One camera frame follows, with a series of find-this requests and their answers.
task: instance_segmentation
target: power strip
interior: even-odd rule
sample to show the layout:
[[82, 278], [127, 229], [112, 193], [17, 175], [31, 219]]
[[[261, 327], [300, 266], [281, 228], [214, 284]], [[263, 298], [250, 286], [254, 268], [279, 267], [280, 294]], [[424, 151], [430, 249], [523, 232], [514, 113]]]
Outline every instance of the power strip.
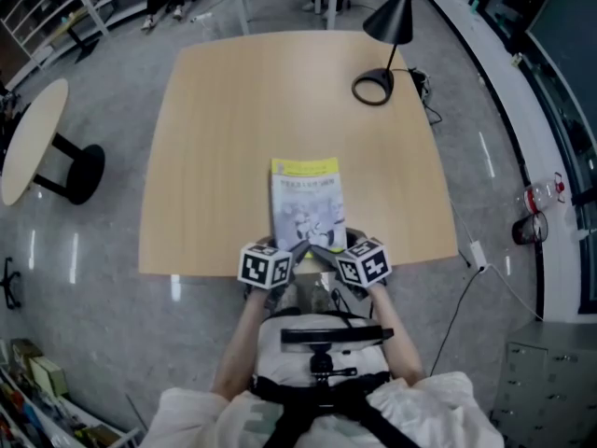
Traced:
[[485, 258], [485, 254], [483, 253], [483, 248], [481, 247], [481, 243], [479, 241], [475, 241], [470, 243], [470, 252], [473, 255], [473, 260], [475, 261], [475, 265], [477, 266], [477, 270], [480, 273], [484, 273], [487, 270], [488, 264], [487, 259]]

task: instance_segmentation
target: desk lamp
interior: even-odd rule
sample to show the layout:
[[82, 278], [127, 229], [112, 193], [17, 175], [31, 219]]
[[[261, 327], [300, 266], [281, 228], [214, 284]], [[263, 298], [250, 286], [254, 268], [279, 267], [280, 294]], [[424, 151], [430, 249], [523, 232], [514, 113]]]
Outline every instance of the desk lamp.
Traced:
[[[394, 59], [396, 46], [412, 40], [412, 0], [388, 0], [363, 23], [363, 30], [376, 40], [394, 45], [390, 61], [385, 68], [368, 70], [353, 81], [354, 97], [366, 105], [380, 106], [387, 103], [394, 89], [394, 75], [390, 65]], [[357, 92], [357, 86], [363, 81], [377, 83], [383, 88], [385, 96], [379, 101], [366, 100]]]

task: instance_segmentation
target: person's arm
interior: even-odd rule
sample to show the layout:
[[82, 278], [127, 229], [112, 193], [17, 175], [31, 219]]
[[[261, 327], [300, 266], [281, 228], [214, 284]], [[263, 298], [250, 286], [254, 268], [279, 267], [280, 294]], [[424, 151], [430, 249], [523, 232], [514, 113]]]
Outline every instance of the person's arm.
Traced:
[[384, 329], [394, 329], [394, 337], [383, 342], [383, 354], [394, 378], [404, 378], [413, 386], [423, 378], [423, 363], [414, 343], [406, 332], [396, 309], [382, 284], [368, 289], [375, 314]]
[[269, 292], [253, 288], [244, 306], [241, 320], [220, 360], [211, 391], [232, 400], [249, 386], [257, 360], [259, 327]]

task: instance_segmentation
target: black lamp shade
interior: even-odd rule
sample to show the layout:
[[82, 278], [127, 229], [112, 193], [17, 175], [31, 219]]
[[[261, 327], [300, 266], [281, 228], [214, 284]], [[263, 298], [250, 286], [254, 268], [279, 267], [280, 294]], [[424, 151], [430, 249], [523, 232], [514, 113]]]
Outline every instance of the black lamp shade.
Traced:
[[363, 23], [363, 30], [376, 40], [404, 45], [412, 40], [412, 0], [388, 0]]

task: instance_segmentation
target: white cable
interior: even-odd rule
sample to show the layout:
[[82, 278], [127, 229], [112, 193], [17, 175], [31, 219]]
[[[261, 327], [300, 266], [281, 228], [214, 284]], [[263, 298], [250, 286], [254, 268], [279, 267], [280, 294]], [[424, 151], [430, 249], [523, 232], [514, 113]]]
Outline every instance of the white cable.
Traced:
[[468, 236], [468, 241], [471, 243], [475, 242], [475, 239], [473, 239], [473, 236], [470, 235], [470, 231], [468, 230], [468, 227], [466, 226], [465, 220], [458, 213], [458, 210], [456, 209], [456, 204], [454, 204], [452, 199], [450, 199], [450, 204], [451, 204], [451, 208], [454, 210], [454, 214], [456, 215], [456, 217], [458, 217], [460, 219], [460, 222], [462, 223], [463, 227], [465, 228], [466, 235]]
[[517, 294], [514, 289], [512, 288], [512, 286], [507, 282], [506, 278], [502, 275], [502, 273], [499, 271], [499, 269], [497, 267], [495, 267], [493, 264], [487, 264], [486, 267], [491, 267], [495, 273], [497, 273], [497, 276], [502, 279], [502, 282], [506, 285], [506, 287], [509, 289], [510, 292], [512, 292], [512, 295], [514, 297], [516, 297], [519, 302], [524, 306], [524, 308], [526, 310], [528, 310], [531, 314], [533, 314], [535, 317], [537, 317], [539, 320], [543, 321], [543, 317], [540, 317], [537, 312], [535, 312], [531, 307], [529, 307], [526, 302], [521, 299], [521, 296], [519, 296], [519, 294]]

